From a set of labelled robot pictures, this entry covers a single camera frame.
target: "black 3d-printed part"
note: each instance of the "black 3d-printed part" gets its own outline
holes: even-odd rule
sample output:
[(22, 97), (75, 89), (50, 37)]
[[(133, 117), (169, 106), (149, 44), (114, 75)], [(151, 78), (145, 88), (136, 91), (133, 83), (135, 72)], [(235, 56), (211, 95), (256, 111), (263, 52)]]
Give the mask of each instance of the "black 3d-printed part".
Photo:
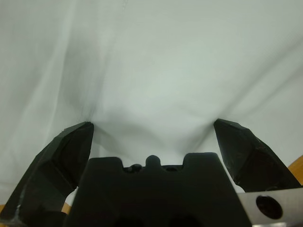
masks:
[(215, 153), (187, 154), (183, 166), (123, 168), (116, 157), (90, 159), (65, 227), (250, 227)]
[(35, 218), (60, 214), (66, 197), (78, 186), (94, 132), (84, 122), (65, 129), (31, 163), (0, 214), (9, 226), (27, 226)]
[(278, 156), (249, 129), (222, 119), (214, 128), (225, 166), (245, 192), (301, 187)]

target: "white fabric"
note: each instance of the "white fabric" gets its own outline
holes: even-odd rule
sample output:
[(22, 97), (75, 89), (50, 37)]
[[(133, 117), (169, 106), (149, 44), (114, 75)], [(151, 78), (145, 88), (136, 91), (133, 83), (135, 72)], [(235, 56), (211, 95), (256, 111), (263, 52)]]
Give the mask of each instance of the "white fabric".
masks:
[(181, 164), (217, 118), (302, 155), (302, 0), (0, 0), (0, 204), (61, 130), (92, 157)]

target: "wooden surface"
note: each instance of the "wooden surface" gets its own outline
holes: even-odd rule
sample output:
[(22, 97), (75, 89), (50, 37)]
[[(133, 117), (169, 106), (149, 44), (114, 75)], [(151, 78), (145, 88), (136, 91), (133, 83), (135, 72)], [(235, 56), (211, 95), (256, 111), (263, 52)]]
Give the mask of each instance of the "wooden surface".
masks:
[(0, 212), (3, 210), (3, 208), (4, 208), (4, 205), (0, 205)]
[(303, 155), (295, 160), (288, 169), (297, 178), (300, 184), (303, 184)]

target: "black plastic mount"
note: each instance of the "black plastic mount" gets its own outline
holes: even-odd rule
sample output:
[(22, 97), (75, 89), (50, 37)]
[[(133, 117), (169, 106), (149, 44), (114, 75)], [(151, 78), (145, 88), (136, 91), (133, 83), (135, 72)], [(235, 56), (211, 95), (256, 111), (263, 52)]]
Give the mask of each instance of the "black plastic mount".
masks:
[(90, 159), (64, 226), (251, 226), (215, 153), (187, 154), (182, 166), (149, 156), (130, 169), (116, 157)]

